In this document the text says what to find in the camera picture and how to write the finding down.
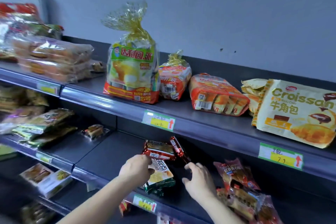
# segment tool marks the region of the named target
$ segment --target small red wrapper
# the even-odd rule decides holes
[[[145,149],[143,150],[143,154],[151,158],[162,160],[176,159],[176,156],[174,154],[174,148],[172,145],[149,140],[145,141]]]
[[[125,200],[122,200],[119,205],[121,216],[124,217],[125,214],[129,213],[131,210],[131,206],[132,206],[131,203],[126,202]]]
[[[179,141],[177,140],[176,137],[172,136],[170,138],[170,143],[171,145],[174,147],[174,150],[176,152],[176,154],[186,163],[188,164],[189,162],[191,162],[191,159],[189,158],[189,156],[186,154],[186,152],[183,150],[181,144],[179,143]]]

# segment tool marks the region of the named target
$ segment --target chocolate filling image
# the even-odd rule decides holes
[[[323,98],[326,102],[329,100],[336,100],[336,93],[326,93],[323,95]]]
[[[328,115],[322,114],[322,113],[314,113],[312,115],[309,115],[313,119],[316,119],[319,121],[319,123],[329,123],[331,122],[331,118]]]

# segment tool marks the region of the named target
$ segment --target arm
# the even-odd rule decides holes
[[[190,162],[185,169],[192,171],[191,181],[187,178],[182,179],[186,190],[215,224],[243,224],[243,221],[217,197],[215,185],[206,167]]]
[[[148,169],[151,159],[146,155],[135,155],[122,167],[119,176],[86,200],[57,224],[104,224],[120,202],[136,187],[144,185],[153,169]]]

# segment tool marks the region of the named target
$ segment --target barcode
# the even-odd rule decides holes
[[[210,110],[211,109],[211,105],[212,105],[212,102],[201,102],[201,101],[198,101],[197,104],[196,104],[196,107]]]
[[[175,87],[163,87],[163,93],[170,93],[170,92],[174,92],[175,91]]]
[[[199,99],[199,100],[204,100],[204,99],[205,99],[205,95],[203,95],[203,94],[199,94],[199,95],[198,95],[198,99]]]

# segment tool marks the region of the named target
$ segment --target person's left hand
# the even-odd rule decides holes
[[[132,181],[136,187],[140,187],[144,185],[154,173],[154,169],[148,168],[148,165],[151,163],[152,159],[150,157],[146,155],[135,155],[121,167],[119,177]]]

